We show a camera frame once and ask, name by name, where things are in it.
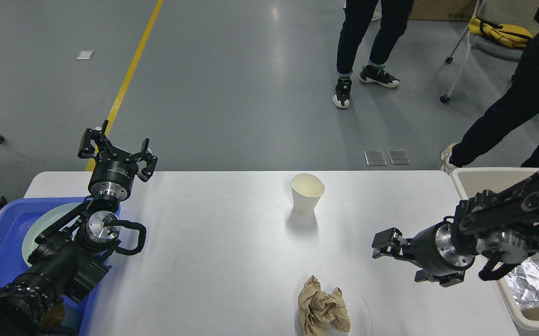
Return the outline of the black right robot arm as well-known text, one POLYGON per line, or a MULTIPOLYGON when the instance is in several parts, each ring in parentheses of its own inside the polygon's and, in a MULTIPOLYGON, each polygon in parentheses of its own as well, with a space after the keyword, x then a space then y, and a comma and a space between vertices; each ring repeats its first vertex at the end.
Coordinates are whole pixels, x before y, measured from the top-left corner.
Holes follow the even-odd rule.
POLYGON ((378 232, 371 246, 375 259, 417 266, 416 282, 462 283, 478 255, 487 259, 480 279, 500 280, 539 253, 539 171, 499 193, 485 189, 459 201, 453 215, 413 238, 395 227, 378 232))

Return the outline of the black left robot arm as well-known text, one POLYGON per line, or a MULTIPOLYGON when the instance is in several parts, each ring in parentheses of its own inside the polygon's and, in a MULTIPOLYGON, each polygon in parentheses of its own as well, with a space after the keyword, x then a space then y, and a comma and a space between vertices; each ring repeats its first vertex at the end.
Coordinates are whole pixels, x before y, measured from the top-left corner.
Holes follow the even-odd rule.
POLYGON ((63 296, 81 302, 110 267, 113 253, 133 256, 143 250, 147 229, 141 223, 118 219, 122 201, 131 195, 133 181, 147 182, 158 158, 145 139, 137 153, 114 146, 101 129, 87 128, 78 157, 94 160, 89 194, 34 239, 30 268, 0 287, 0 336, 73 336, 67 327, 47 328, 41 321, 63 296))

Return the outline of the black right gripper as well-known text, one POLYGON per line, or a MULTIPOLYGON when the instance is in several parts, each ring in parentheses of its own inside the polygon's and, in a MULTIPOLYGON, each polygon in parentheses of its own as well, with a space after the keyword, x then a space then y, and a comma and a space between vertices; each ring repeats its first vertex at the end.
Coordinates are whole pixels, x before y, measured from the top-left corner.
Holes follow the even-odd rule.
POLYGON ((414 238, 404 238, 402 232, 392 227, 375 234, 371 246, 373 259, 392 257, 414 262, 420 268, 414 276, 415 282, 429 281, 441 287, 462 283, 466 270, 475 261, 474 256, 459 253, 448 221, 424 229, 414 238))

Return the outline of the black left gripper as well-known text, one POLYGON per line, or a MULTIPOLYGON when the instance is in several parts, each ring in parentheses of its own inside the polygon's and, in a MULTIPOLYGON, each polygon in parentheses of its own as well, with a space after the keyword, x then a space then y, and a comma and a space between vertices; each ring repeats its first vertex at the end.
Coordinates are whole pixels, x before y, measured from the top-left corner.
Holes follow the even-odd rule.
POLYGON ((127 162, 118 161, 118 153, 105 135, 108 123, 105 119, 99 130, 84 130, 78 157, 96 161, 88 186, 92 195, 109 194, 124 201, 131 195, 135 176, 143 182, 152 178, 158 157, 148 147, 150 139, 145 138, 138 153, 129 154, 127 162))

